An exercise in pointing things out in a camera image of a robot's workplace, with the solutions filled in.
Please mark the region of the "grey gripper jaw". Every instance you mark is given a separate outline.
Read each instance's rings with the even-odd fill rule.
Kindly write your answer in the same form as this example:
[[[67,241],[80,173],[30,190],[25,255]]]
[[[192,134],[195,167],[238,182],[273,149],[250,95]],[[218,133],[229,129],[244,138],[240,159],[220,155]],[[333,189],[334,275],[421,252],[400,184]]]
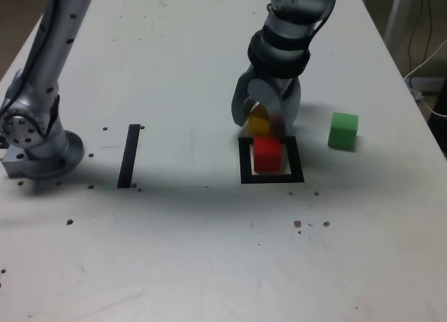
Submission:
[[[255,105],[255,101],[251,99],[247,89],[249,82],[255,77],[256,74],[254,70],[247,70],[237,81],[235,93],[233,94],[231,102],[231,113],[233,121],[238,126],[244,126],[251,109]]]
[[[247,89],[250,98],[267,110],[271,133],[280,138],[287,136],[300,109],[299,79],[255,78]]]

